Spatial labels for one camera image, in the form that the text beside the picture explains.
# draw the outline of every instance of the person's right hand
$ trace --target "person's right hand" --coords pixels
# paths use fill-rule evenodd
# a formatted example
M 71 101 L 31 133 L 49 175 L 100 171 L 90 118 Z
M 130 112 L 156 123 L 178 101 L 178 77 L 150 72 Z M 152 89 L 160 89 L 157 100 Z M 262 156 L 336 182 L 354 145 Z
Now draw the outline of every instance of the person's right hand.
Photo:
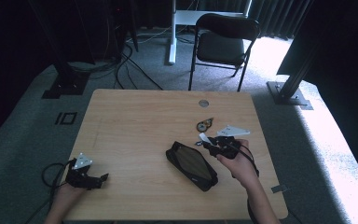
M 236 140 L 241 143 L 240 150 L 252 158 L 250 152 L 245 148 L 249 148 L 249 141 L 244 139 Z M 246 189 L 250 188 L 255 182 L 258 181 L 254 166 L 240 153 L 238 153 L 233 160 L 230 160 L 220 154 L 217 155 L 216 158 L 228 168 L 231 174 L 237 178 Z

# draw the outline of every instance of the gray floor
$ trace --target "gray floor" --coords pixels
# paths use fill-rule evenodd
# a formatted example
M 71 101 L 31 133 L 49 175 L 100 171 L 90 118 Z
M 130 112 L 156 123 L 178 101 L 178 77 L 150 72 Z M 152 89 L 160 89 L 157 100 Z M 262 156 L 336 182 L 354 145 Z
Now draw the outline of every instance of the gray floor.
M 190 35 L 181 37 L 192 39 Z M 290 214 L 282 223 L 358 223 L 358 165 L 317 88 L 307 82 L 300 85 L 313 110 L 275 105 L 269 94 L 267 81 L 287 79 L 276 73 L 289 47 L 290 41 L 258 39 L 242 86 L 242 91 L 252 94 L 277 175 L 281 184 L 289 188 L 284 198 Z M 179 41 L 176 64 L 168 65 L 169 40 L 153 38 L 141 43 L 140 52 L 133 52 L 131 58 L 163 90 L 186 91 L 191 50 L 191 44 Z M 239 78 L 230 78 L 230 72 L 198 68 L 193 91 L 235 91 Z M 40 177 L 42 169 L 68 160 L 92 92 L 119 87 L 113 71 L 100 72 L 91 75 L 83 95 L 41 99 L 56 76 L 51 66 L 36 77 L 0 129 L 0 223 L 24 223 L 48 198 L 48 188 Z M 125 89 L 157 89 L 130 63 L 120 68 L 118 80 Z M 60 113 L 75 112 L 74 124 L 56 124 Z M 53 178 L 53 174 L 51 171 L 48 177 Z M 44 207 L 30 223 L 41 223 L 46 212 Z

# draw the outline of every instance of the black chair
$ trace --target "black chair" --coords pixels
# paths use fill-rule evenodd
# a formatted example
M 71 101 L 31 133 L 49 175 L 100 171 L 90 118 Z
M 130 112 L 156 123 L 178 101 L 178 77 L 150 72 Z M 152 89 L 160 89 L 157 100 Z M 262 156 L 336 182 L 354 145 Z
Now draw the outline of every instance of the black chair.
M 243 64 L 240 85 L 237 89 L 237 91 L 240 91 L 251 48 L 260 34 L 258 22 L 245 17 L 207 13 L 197 20 L 195 29 L 196 35 L 188 90 L 191 91 L 196 64 L 234 69 L 235 73 L 231 77 L 235 77 Z M 246 51 L 243 45 L 244 39 L 250 42 Z

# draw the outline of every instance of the chair seat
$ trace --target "chair seat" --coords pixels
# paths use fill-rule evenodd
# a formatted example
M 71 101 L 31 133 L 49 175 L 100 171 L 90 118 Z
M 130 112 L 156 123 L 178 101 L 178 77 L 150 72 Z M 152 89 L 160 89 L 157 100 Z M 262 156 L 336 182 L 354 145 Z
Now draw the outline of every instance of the chair seat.
M 240 66 L 244 61 L 243 41 L 222 37 L 212 32 L 203 33 L 200 36 L 197 58 L 209 63 Z

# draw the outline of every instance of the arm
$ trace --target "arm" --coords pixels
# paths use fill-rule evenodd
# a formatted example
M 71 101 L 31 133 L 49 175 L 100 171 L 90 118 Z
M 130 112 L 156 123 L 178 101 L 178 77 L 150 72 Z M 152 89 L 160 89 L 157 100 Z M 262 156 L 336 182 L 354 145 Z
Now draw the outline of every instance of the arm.
M 249 147 L 249 142 L 247 140 L 237 139 L 237 141 L 243 146 Z M 241 147 L 241 150 L 250 156 L 249 152 L 244 147 Z M 280 223 L 272 210 L 267 194 L 263 190 L 255 172 L 255 168 L 251 162 L 240 153 L 238 153 L 233 160 L 227 159 L 222 155 L 217 155 L 216 158 L 228 168 L 232 175 L 235 176 L 246 189 L 249 204 L 257 221 L 259 223 Z
M 86 189 L 74 188 L 69 184 L 60 186 L 45 224 L 60 224 Z

